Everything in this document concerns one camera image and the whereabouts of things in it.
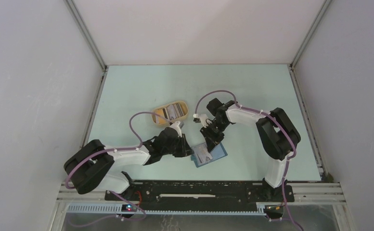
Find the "blue leather card holder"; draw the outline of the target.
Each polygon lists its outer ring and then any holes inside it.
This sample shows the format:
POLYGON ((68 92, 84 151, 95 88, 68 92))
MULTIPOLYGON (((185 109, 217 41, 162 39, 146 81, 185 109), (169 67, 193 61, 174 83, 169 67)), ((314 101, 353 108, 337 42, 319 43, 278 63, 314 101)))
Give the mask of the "blue leather card holder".
POLYGON ((222 143, 220 143, 219 145, 217 145, 217 147, 215 147, 214 150, 213 150, 212 152, 210 152, 210 153, 211 153, 211 155, 213 156, 213 159, 212 159, 211 161, 207 162, 207 163, 200 164, 200 163, 198 162, 197 158, 195 157, 195 154, 192 154, 192 155, 191 155, 191 161, 193 161, 194 164, 195 164, 195 166, 196 166, 197 168, 199 168, 199 167, 202 167, 202 166, 204 166, 204 165, 207 165, 207 164, 209 164, 209 163, 215 162, 215 161, 217 161, 217 160, 219 160, 219 159, 221 159, 221 158, 224 158, 224 157, 227 157, 227 156, 228 156, 228 154, 227 154, 227 152, 226 152, 224 146, 222 145, 222 143))

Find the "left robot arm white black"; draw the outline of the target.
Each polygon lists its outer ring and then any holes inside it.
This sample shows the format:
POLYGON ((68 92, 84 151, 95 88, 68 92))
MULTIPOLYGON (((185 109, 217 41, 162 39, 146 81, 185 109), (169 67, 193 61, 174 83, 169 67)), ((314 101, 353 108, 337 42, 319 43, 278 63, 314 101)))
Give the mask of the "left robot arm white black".
POLYGON ((159 135, 142 143, 140 148, 108 148, 100 140, 92 140, 64 164, 71 189, 87 194, 95 189, 114 191, 122 200, 135 194, 132 179, 122 171, 126 166, 154 164, 165 155, 187 157, 193 150, 186 136, 177 128, 167 127, 159 135))

